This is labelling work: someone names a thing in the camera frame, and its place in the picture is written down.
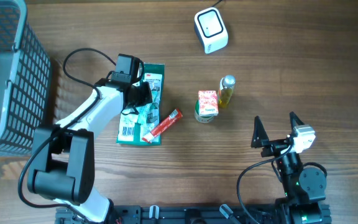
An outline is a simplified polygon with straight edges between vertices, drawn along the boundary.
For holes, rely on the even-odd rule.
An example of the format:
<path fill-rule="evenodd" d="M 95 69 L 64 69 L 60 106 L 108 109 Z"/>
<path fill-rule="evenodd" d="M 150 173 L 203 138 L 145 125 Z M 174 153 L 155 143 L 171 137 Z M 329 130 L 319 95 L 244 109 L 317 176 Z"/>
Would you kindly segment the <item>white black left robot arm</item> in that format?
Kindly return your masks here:
<path fill-rule="evenodd" d="M 152 101 L 143 73 L 116 73 L 102 78 L 92 94 L 71 115 L 35 131 L 31 157 L 18 183 L 20 199 L 28 206 L 23 188 L 63 207 L 83 223 L 119 223 L 112 200 L 94 187 L 94 141 L 123 110 Z"/>

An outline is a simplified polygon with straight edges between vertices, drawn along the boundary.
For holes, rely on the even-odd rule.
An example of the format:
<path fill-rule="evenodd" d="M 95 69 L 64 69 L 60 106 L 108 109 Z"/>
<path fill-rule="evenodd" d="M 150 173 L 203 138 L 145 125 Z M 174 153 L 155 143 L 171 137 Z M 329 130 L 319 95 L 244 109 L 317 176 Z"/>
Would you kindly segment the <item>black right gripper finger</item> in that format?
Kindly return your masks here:
<path fill-rule="evenodd" d="M 290 124 L 291 127 L 304 125 L 304 122 L 295 114 L 294 111 L 290 112 Z"/>
<path fill-rule="evenodd" d="M 269 145 L 269 137 L 264 129 L 259 116 L 254 118 L 254 132 L 252 135 L 251 147 L 260 148 Z"/>

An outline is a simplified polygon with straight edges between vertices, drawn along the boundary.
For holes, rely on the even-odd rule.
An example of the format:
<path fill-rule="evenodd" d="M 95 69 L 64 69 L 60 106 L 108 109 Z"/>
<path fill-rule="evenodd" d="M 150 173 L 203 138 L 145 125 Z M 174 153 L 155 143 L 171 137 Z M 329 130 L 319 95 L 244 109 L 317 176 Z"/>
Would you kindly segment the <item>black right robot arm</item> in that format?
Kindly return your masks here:
<path fill-rule="evenodd" d="M 254 119 L 251 146 L 261 148 L 262 157 L 272 157 L 273 170 L 283 185 L 284 198 L 275 201 L 279 223 L 331 223 L 326 199 L 327 170 L 316 162 L 303 163 L 300 154 L 309 149 L 315 130 L 290 113 L 291 133 L 284 139 L 270 140 L 259 116 Z"/>

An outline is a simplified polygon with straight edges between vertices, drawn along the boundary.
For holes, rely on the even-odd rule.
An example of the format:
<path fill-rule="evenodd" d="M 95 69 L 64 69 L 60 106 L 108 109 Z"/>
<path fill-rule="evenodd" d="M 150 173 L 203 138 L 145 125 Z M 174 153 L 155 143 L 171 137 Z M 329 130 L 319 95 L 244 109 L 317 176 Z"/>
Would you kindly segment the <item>red snack stick packet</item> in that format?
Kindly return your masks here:
<path fill-rule="evenodd" d="M 179 109 L 173 110 L 168 117 L 166 117 L 160 124 L 153 128 L 150 132 L 142 137 L 142 140 L 151 144 L 152 141 L 165 132 L 170 126 L 175 124 L 183 115 Z"/>

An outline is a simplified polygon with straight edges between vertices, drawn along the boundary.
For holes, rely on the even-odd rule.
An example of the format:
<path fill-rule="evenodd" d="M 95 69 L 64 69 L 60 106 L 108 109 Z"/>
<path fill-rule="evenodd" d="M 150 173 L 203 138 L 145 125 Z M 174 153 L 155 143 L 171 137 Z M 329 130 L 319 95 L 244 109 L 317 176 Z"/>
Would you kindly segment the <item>grey plastic shopping basket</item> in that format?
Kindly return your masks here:
<path fill-rule="evenodd" d="M 0 157 L 30 154 L 45 119 L 50 57 L 27 21 L 24 1 L 0 1 Z"/>

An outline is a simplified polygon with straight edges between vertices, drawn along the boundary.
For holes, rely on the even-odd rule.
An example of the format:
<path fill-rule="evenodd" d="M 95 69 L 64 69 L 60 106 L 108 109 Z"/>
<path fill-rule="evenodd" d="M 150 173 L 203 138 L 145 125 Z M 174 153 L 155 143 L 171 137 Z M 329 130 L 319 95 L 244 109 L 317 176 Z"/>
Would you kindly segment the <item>red juice carton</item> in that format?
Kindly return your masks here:
<path fill-rule="evenodd" d="M 218 96 L 214 90 L 203 90 L 198 92 L 198 104 L 200 116 L 217 116 Z"/>

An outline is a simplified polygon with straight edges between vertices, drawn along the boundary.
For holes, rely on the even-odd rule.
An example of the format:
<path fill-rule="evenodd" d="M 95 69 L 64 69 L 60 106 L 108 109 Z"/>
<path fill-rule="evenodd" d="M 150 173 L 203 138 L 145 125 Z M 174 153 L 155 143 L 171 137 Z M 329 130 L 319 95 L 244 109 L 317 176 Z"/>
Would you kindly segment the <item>green white round can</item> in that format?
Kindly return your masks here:
<path fill-rule="evenodd" d="M 212 120 L 214 119 L 214 116 L 200 116 L 199 108 L 200 108 L 199 101 L 197 100 L 196 104 L 195 104 L 195 113 L 194 113 L 195 119 L 198 122 L 204 123 L 204 124 L 212 122 Z"/>

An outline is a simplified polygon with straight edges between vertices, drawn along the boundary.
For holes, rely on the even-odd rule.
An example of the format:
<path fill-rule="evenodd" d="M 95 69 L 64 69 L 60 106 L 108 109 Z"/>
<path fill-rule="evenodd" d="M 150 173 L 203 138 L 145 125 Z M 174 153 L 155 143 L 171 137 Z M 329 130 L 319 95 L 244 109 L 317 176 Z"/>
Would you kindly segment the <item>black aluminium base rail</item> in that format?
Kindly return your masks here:
<path fill-rule="evenodd" d="M 259 223 L 331 223 L 329 205 L 290 207 L 251 205 L 250 214 Z M 140 207 L 116 206 L 111 223 L 252 223 L 241 207 Z"/>

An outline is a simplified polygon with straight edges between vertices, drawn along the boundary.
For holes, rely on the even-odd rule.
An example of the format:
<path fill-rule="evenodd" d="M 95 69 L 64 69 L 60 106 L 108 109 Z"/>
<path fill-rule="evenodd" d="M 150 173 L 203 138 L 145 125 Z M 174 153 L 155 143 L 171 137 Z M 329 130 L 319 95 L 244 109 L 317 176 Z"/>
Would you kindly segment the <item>yellow dish soap bottle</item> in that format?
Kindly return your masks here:
<path fill-rule="evenodd" d="M 226 75 L 219 83 L 218 91 L 218 106 L 226 108 L 230 102 L 231 96 L 234 93 L 236 79 L 233 75 Z"/>

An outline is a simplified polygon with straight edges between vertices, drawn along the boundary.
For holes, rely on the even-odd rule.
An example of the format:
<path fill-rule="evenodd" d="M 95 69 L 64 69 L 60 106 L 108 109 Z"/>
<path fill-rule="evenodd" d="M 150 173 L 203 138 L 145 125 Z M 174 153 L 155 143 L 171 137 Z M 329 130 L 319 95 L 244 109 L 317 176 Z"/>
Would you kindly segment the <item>white barcode scanner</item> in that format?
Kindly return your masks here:
<path fill-rule="evenodd" d="M 228 32 L 219 10 L 209 7 L 194 16 L 194 30 L 205 54 L 224 48 L 228 43 Z"/>

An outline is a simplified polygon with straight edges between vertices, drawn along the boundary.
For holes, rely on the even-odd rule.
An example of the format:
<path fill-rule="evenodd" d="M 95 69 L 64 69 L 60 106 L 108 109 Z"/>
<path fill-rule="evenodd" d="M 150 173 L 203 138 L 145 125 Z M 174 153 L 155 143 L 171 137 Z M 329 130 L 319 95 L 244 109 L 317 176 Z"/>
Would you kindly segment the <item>green white 3M package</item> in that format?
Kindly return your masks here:
<path fill-rule="evenodd" d="M 149 83 L 152 102 L 137 107 L 139 114 L 133 114 L 133 109 L 124 110 L 119 121 L 119 131 L 116 142 L 135 146 L 149 146 L 142 138 L 160 123 L 160 103 L 162 100 L 165 79 L 165 65 L 156 63 L 145 64 L 145 74 L 141 81 L 134 84 L 140 87 L 144 82 Z M 151 145 L 160 145 L 160 137 L 152 140 Z"/>

